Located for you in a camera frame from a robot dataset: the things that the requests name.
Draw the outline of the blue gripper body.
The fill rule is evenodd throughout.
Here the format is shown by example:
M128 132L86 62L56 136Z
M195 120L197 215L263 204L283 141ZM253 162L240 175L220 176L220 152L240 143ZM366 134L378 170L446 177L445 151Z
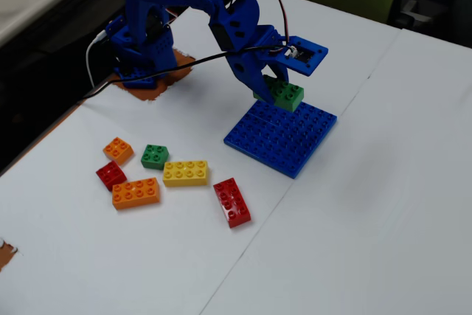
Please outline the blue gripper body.
M220 47L216 58L232 58L250 52L276 56L287 48L272 25L259 25L259 12L217 12L209 18L209 28Z

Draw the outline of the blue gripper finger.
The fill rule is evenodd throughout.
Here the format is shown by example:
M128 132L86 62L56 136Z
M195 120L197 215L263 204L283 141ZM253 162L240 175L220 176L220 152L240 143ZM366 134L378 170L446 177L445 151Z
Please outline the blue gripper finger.
M233 53L226 59L233 74L241 83L250 88L261 100L269 104L274 103L262 74L266 63L260 59L259 52Z
M288 70L284 64L281 64L277 61L269 61L267 63L270 70L275 74L278 80L282 80L284 82L289 82L288 79Z

